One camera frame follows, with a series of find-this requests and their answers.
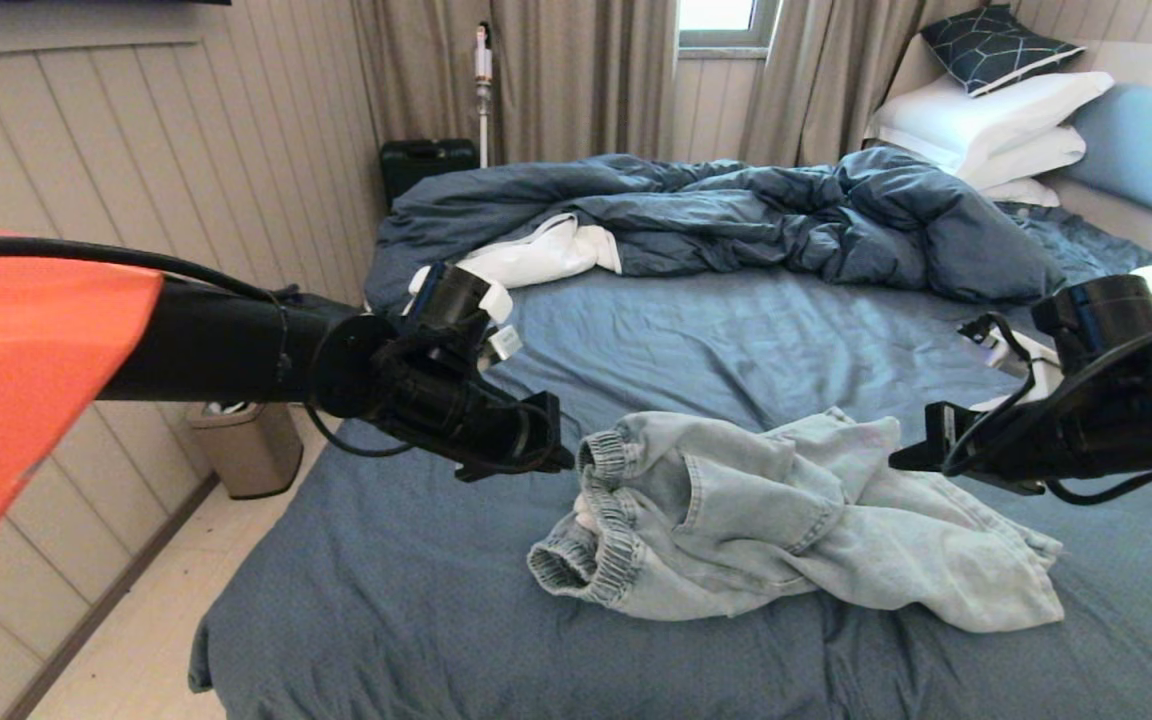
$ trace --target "window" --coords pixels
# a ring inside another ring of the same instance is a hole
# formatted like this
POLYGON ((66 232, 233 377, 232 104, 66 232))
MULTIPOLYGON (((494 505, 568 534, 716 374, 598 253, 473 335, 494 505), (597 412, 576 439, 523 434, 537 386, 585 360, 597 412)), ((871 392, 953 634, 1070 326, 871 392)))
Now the window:
POLYGON ((680 47, 767 47, 778 0, 679 0, 680 47))

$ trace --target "denim pants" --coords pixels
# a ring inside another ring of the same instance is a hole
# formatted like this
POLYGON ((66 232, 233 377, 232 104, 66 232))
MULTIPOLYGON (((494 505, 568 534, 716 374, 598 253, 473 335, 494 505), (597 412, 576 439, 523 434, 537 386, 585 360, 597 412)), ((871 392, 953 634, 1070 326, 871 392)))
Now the denim pants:
POLYGON ((824 592, 923 602, 970 632, 1052 623, 1061 544, 938 473, 887 467, 900 424, 838 409, 750 433, 680 414, 627 415, 579 448, 576 509, 526 556, 541 588, 627 615, 737 615, 824 592))

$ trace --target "crumpled comforter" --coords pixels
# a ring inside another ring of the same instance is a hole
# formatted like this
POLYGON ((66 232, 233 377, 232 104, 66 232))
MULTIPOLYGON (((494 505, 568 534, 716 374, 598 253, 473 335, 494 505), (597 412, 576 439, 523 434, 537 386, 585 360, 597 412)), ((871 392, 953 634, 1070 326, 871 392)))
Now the crumpled comforter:
POLYGON ((783 265, 970 302, 1033 302, 1064 281, 1041 243, 972 187, 873 147, 833 167, 598 156, 424 179, 380 225, 367 300, 394 309, 422 265, 525 236, 558 213, 612 232, 631 276, 783 265))

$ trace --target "geometric pattern pillowcase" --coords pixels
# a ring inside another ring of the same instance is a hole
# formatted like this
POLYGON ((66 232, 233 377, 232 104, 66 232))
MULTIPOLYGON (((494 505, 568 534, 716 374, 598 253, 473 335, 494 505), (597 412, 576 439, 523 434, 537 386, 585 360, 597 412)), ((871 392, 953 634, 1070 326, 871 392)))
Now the geometric pattern pillowcase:
POLYGON ((1055 73, 1085 50, 1030 31, 1007 5, 990 5, 939 20, 919 32, 971 97, 1037 74, 1055 73))

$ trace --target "baseboard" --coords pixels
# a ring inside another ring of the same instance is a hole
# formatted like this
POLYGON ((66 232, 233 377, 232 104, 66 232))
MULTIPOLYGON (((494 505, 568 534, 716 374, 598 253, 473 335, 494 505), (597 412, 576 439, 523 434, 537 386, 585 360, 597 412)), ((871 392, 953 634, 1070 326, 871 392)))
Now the baseboard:
POLYGON ((38 705, 38 702, 41 702, 41 697, 46 696, 47 691, 50 691, 51 685, 56 682, 56 679, 60 679, 60 674, 65 673, 65 667, 69 666, 69 661, 73 661, 74 657, 82 650, 83 644, 86 644, 88 638, 91 638, 92 632, 96 632, 96 628, 99 628, 100 623, 104 623, 109 613, 114 611, 114 606, 120 600, 123 600, 123 596, 132 588, 132 583, 145 573, 150 562, 154 562, 154 559, 159 556, 159 552, 162 552, 166 544, 172 541, 177 530, 184 526, 189 516, 194 515, 194 511, 198 509, 202 501, 206 500, 212 488, 215 488, 219 483, 220 477, 218 473, 207 475, 207 478, 202 480, 200 486, 157 530, 154 537, 150 538, 150 541, 145 544, 145 548, 142 548, 141 553, 137 553, 131 563, 124 568, 123 574, 119 575, 118 579, 114 579, 114 584, 109 585, 108 591, 105 591, 100 600, 92 605, 91 611, 88 611, 82 623, 78 623, 77 628, 74 628, 74 632, 69 632, 69 637, 65 638, 65 643, 61 643, 60 650, 47 660, 41 670, 38 670, 33 682, 29 683, 29 688, 20 695, 15 705, 5 715, 6 720, 26 720, 38 705))

